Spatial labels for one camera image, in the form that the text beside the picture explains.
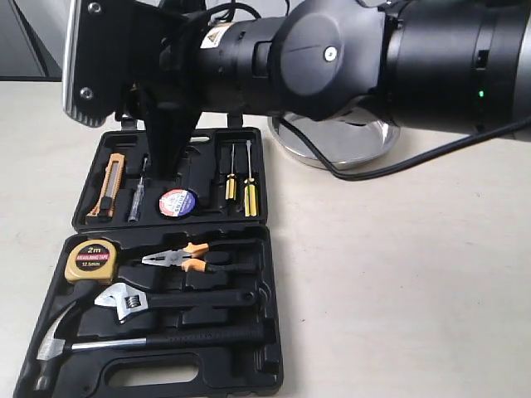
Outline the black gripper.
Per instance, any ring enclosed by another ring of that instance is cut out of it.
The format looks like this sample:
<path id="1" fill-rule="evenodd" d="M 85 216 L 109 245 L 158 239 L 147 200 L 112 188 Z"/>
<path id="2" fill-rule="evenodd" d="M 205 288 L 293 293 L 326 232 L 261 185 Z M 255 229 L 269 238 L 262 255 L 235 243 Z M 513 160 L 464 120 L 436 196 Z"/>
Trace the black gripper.
<path id="1" fill-rule="evenodd" d="M 207 30 L 202 1 L 119 4 L 116 111 L 144 121 L 151 172 L 169 178 L 196 128 L 201 105 L 194 57 Z"/>

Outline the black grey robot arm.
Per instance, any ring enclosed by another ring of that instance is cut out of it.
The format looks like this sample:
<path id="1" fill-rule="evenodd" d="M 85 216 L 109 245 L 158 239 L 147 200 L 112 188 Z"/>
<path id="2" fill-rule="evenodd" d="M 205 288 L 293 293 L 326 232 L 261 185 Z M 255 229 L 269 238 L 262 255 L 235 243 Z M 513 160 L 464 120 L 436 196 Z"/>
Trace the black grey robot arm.
<path id="1" fill-rule="evenodd" d="M 527 1 L 304 1 L 284 17 L 134 16 L 122 111 L 167 174 L 204 112 L 461 133 L 398 165 L 530 136 Z"/>

